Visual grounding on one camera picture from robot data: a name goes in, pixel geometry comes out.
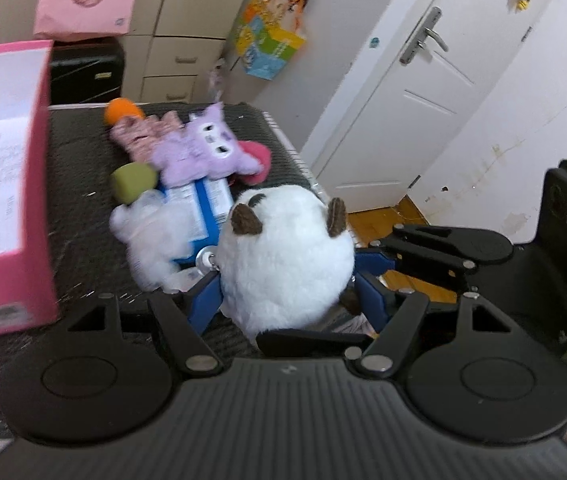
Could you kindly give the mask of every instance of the black mesh mat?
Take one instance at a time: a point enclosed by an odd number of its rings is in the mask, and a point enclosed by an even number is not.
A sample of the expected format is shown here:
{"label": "black mesh mat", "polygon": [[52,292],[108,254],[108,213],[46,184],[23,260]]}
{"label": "black mesh mat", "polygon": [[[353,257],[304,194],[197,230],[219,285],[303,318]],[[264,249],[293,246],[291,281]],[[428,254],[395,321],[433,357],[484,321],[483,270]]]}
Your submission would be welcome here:
{"label": "black mesh mat", "polygon": [[[203,106],[147,105],[148,115],[177,110],[182,120]],[[226,121],[242,140],[257,140],[272,151],[272,170],[263,186],[298,184],[310,187],[261,113],[249,105],[226,106]],[[116,206],[109,176],[127,163],[126,153],[108,140],[102,108],[54,110],[50,118],[48,148],[48,227],[50,252],[61,314],[82,298],[113,292],[122,310],[138,309],[141,292],[128,271],[125,246],[109,231],[108,219]],[[233,186],[233,194],[241,191]],[[0,367],[28,346],[46,328],[0,336]],[[204,334],[208,345],[224,360],[253,356],[242,333],[217,314]],[[126,334],[132,342],[148,344],[148,336]],[[0,438],[10,436],[0,410]]]}

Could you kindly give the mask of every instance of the blue gripper part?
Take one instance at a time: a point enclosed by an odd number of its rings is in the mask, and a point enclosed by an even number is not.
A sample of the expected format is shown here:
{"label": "blue gripper part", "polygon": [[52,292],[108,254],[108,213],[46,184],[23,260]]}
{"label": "blue gripper part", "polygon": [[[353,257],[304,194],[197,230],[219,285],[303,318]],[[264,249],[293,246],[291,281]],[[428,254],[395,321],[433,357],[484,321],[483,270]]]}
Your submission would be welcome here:
{"label": "blue gripper part", "polygon": [[206,283],[203,289],[192,298],[188,322],[199,335],[208,328],[212,318],[217,314],[218,308],[223,302],[221,292],[221,275],[215,272],[215,276]]}
{"label": "blue gripper part", "polygon": [[365,270],[373,276],[381,276],[395,269],[395,261],[378,249],[362,249],[355,252],[355,272]]}
{"label": "blue gripper part", "polygon": [[359,272],[355,275],[355,290],[363,315],[372,325],[374,332],[380,333],[390,321],[390,315],[386,310],[386,298],[366,276],[362,276]]}

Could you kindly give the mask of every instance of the metal door handle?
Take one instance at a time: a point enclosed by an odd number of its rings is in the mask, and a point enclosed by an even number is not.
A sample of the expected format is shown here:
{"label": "metal door handle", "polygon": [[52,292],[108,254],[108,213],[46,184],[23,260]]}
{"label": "metal door handle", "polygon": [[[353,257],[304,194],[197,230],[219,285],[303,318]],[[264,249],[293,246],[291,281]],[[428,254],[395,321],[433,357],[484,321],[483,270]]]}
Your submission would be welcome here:
{"label": "metal door handle", "polygon": [[399,60],[402,64],[407,65],[412,62],[417,55],[417,50],[420,48],[426,50],[425,40],[427,38],[433,38],[444,52],[448,52],[450,50],[441,36],[433,30],[436,23],[439,21],[439,18],[441,18],[441,9],[439,9],[439,7],[433,7],[425,17],[425,20],[423,20],[421,26],[417,28],[417,32],[413,36],[412,40],[409,41],[407,48],[401,55]]}
{"label": "metal door handle", "polygon": [[423,31],[426,33],[427,36],[433,38],[433,40],[435,40],[438,43],[438,45],[441,47],[441,49],[444,52],[448,52],[450,50],[448,45],[446,45],[445,41],[443,41],[443,38],[439,36],[439,34],[437,34],[435,31],[433,31],[431,28],[426,27],[423,29]]}

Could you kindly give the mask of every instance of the purple plush toy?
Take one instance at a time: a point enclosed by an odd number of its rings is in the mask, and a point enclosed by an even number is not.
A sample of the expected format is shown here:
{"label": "purple plush toy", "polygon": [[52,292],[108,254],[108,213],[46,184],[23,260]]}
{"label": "purple plush toy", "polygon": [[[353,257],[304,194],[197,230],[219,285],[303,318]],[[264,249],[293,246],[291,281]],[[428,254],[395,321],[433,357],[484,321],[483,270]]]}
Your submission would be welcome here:
{"label": "purple plush toy", "polygon": [[166,187],[179,187],[205,176],[216,180],[233,173],[252,175],[261,163],[239,146],[223,120],[223,103],[208,106],[202,115],[190,115],[185,132],[171,132],[157,144],[151,162],[161,170]]}

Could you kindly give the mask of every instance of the brown plush ear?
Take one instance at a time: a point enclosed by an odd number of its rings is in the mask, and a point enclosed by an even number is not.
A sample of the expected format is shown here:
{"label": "brown plush ear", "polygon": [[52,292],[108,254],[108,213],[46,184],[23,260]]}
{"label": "brown plush ear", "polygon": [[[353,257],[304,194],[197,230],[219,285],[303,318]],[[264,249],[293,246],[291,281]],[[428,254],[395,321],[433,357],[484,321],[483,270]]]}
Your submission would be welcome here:
{"label": "brown plush ear", "polygon": [[234,206],[230,217],[232,230],[237,235],[258,235],[263,231],[263,224],[246,204]]}
{"label": "brown plush ear", "polygon": [[327,233],[330,238],[338,237],[346,229],[345,202],[333,198],[327,205]]}

